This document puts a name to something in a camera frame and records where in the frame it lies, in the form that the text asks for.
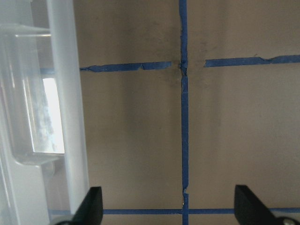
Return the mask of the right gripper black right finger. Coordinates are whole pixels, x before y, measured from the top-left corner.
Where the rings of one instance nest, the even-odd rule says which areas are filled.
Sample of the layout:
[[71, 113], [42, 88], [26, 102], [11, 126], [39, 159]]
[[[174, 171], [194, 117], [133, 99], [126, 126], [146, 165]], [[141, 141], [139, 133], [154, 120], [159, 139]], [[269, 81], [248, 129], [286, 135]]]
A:
[[240, 225], [277, 224], [276, 217], [246, 185], [235, 186], [234, 216]]

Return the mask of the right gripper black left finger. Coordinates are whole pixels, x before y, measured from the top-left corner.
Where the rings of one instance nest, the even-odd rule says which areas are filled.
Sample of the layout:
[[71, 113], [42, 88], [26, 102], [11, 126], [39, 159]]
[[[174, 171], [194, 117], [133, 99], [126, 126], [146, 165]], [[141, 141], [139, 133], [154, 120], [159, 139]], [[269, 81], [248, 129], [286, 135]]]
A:
[[100, 225], [103, 219], [102, 188], [91, 187], [71, 219], [72, 225]]

